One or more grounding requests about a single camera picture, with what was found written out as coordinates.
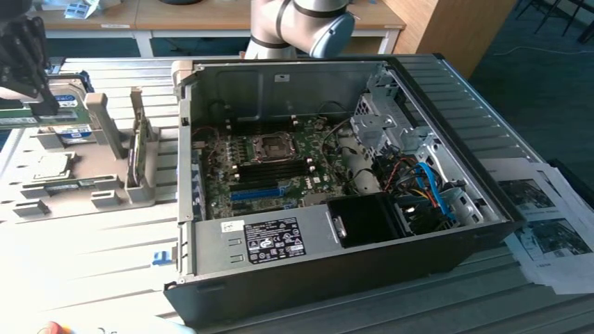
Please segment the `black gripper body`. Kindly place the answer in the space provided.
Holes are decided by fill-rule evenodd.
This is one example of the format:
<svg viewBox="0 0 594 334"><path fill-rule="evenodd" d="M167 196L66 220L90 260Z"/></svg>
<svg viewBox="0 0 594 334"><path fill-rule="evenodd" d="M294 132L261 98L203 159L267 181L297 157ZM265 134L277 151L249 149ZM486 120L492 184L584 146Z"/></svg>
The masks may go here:
<svg viewBox="0 0 594 334"><path fill-rule="evenodd" d="M47 89L47 38L41 17L22 15L2 23L2 98L43 100Z"/></svg>

